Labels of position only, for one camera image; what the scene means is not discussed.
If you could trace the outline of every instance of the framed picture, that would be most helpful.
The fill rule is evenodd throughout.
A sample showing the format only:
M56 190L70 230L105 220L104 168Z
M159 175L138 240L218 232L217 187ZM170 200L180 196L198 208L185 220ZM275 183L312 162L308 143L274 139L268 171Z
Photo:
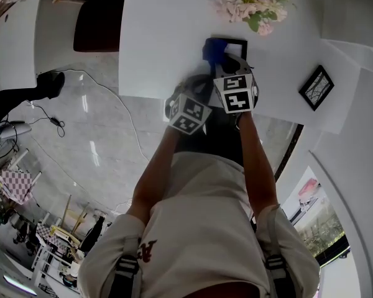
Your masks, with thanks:
M235 38L222 38L219 37L221 40L224 40L228 43L225 52L230 53L236 56L243 58L246 61L247 59L247 41L245 40L236 40Z
M329 75L323 66L320 65L301 90L299 90L299 93L315 111L333 87L334 84Z

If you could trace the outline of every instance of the shirt sleeve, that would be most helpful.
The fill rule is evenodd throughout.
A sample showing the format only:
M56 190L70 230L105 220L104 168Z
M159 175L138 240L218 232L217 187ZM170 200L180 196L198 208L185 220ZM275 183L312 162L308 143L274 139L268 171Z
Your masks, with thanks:
M109 295L103 292L103 287L122 255L124 240L140 238L144 230L144 223L134 216L122 214L116 218L80 266L78 288L84 298L106 298Z
M282 256L296 276L302 289L302 297L312 298L319 285L319 264L305 246L283 210L277 205L266 207L257 218L256 237L264 252L264 256L268 257L270 255L272 247L268 229L268 215L272 210L277 211L275 216L275 232Z

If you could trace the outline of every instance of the black picture frame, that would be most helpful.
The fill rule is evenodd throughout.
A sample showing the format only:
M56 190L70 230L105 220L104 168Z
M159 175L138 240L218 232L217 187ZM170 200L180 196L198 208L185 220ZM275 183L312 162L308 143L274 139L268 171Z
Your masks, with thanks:
M245 61L247 60L247 41L246 40L238 40L235 38L222 38L222 37L219 37L219 39L224 40L228 44L242 45L242 53L240 57L243 58L243 60Z
M320 85L323 79L327 80L328 82L325 84L325 86ZM321 88L321 90L315 91L318 86ZM310 107L315 111L324 101L333 87L334 83L329 77L329 74L325 71L322 65L319 65L315 72L311 75L308 81L298 92L301 94L301 96L303 96L308 105L310 105Z

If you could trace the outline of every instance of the flower bouquet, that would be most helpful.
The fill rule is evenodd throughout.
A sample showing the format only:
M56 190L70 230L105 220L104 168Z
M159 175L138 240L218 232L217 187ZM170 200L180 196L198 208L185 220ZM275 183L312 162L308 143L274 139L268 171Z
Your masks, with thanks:
M284 4L288 0L211 0L217 13L228 22L247 22L259 35L273 30L272 22L287 17Z

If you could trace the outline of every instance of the tile floor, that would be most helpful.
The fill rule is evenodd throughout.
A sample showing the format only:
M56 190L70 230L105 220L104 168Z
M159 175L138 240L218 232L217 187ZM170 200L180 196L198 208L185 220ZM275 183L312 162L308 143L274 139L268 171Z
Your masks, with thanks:
M85 70L97 82L117 92L117 54L103 55L98 61L79 63L65 69ZM65 123L65 136L47 119L32 125L31 133L20 136L21 149L30 153L24 163L30 172L43 174L34 189L35 202L26 212L39 219L43 210L61 217L69 194L70 209L80 213L89 202L89 213L98 208L110 213L124 213L129 207L134 186L147 165L140 154L127 110L107 89L94 84L84 73L66 72L66 82L58 98L35 101L48 115ZM141 97L122 97L129 109L142 152L153 154L167 126L162 119L163 101ZM45 117L41 109L24 102L14 109L9 120L35 122ZM255 115L259 136L270 163L276 171L296 125ZM92 215L80 226L80 235L92 227Z

